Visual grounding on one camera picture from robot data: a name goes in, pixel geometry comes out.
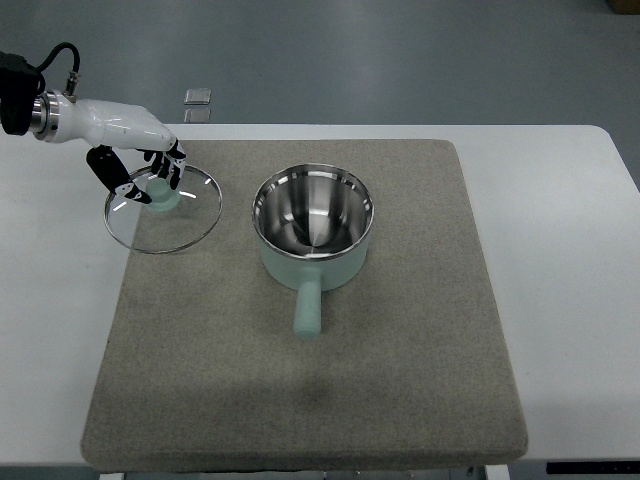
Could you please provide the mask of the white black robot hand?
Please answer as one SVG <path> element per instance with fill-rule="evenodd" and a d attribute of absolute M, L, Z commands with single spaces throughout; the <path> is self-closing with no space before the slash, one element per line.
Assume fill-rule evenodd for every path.
<path fill-rule="evenodd" d="M 165 179 L 172 190 L 180 184 L 186 166 L 177 137 L 142 106 L 71 101 L 60 92 L 46 91 L 34 101 L 29 131 L 49 143 L 87 142 L 86 162 L 98 180 L 111 194 L 142 204 L 150 204 L 152 197 L 135 185 L 117 150 L 141 152 L 151 172 Z"/>

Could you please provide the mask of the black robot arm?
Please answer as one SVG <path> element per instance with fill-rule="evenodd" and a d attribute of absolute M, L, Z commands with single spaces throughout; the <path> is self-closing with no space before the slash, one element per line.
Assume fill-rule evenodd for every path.
<path fill-rule="evenodd" d="M 63 96 L 75 102 L 81 57 L 74 44 L 59 43 L 38 66 L 29 64 L 20 55 L 1 53 L 1 125 L 7 134 L 23 136 L 29 131 L 34 104 L 46 88 L 43 72 L 65 49 L 72 52 L 73 65 Z"/>

